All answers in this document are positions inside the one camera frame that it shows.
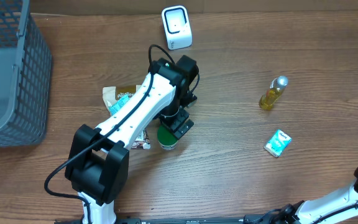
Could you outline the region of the yellow liquid bottle silver cap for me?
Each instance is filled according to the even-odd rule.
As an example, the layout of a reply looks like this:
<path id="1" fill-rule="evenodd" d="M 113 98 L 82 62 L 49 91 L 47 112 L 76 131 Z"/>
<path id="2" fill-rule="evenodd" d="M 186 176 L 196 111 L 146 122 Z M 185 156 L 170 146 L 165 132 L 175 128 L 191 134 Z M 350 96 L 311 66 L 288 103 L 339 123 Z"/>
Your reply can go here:
<path id="1" fill-rule="evenodd" d="M 286 76 L 279 76 L 275 78 L 269 89 L 261 96 L 259 106 L 263 110 L 271 110 L 274 103 L 282 96 L 288 85 L 288 78 Z"/>

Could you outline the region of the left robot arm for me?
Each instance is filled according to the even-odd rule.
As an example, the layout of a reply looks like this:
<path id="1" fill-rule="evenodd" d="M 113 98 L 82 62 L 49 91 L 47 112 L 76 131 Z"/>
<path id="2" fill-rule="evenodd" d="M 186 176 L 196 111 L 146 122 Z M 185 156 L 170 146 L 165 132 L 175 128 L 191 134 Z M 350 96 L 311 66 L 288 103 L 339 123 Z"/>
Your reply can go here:
<path id="1" fill-rule="evenodd" d="M 186 55 L 176 63 L 154 61 L 118 112 L 95 128 L 84 124 L 76 131 L 65 177 L 83 202 L 80 223 L 115 223 L 114 200 L 128 177 L 129 150 L 152 120 L 159 119 L 175 140 L 192 128 L 185 107 L 196 99 L 190 84 L 198 74 L 196 61 Z"/>

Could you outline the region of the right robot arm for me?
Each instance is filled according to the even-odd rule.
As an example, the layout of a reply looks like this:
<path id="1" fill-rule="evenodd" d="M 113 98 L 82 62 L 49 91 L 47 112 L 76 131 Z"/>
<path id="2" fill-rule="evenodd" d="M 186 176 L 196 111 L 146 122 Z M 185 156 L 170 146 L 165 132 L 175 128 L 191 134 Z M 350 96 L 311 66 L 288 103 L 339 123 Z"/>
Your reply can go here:
<path id="1" fill-rule="evenodd" d="M 358 167 L 355 179 L 324 197 L 288 204 L 270 219 L 270 223 L 339 223 L 358 216 Z"/>

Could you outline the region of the snack packet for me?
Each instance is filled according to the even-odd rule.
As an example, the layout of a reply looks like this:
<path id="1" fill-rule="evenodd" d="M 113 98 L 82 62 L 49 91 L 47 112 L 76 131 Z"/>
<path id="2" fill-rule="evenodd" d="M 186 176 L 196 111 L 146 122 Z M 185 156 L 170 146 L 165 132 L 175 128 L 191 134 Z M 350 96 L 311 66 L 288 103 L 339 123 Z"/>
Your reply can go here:
<path id="1" fill-rule="evenodd" d="M 103 88 L 103 101 L 107 108 L 108 101 L 112 100 L 113 103 L 118 101 L 124 95 L 127 95 L 131 98 L 136 91 L 140 88 L 140 85 L 131 85 L 131 86 L 107 86 Z M 150 149 L 150 139 L 147 134 L 146 129 L 144 129 L 139 136 L 135 139 L 134 143 L 132 144 L 131 149 Z"/>

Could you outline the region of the green lid white jar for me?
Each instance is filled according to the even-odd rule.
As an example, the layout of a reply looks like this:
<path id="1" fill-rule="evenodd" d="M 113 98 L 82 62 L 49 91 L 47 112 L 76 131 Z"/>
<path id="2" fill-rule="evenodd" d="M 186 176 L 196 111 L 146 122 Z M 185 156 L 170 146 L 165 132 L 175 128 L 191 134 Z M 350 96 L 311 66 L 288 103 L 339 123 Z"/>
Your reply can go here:
<path id="1" fill-rule="evenodd" d="M 178 139 L 163 125 L 158 128 L 157 139 L 162 149 L 170 151 L 176 148 Z"/>

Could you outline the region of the teal tissue pack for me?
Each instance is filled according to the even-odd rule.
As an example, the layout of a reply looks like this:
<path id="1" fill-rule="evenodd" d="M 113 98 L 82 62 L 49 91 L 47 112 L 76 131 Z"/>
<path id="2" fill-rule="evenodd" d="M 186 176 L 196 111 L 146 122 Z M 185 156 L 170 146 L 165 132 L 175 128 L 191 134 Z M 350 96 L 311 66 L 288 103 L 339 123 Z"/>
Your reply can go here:
<path id="1" fill-rule="evenodd" d="M 127 95 L 124 95 L 115 103 L 113 103 L 112 100 L 109 100 L 107 109 L 110 112 L 110 115 L 115 115 L 129 100 L 130 98 Z"/>
<path id="2" fill-rule="evenodd" d="M 285 148 L 291 143 L 292 138 L 282 130 L 276 130 L 275 134 L 266 142 L 264 149 L 274 157 L 280 157 Z"/>

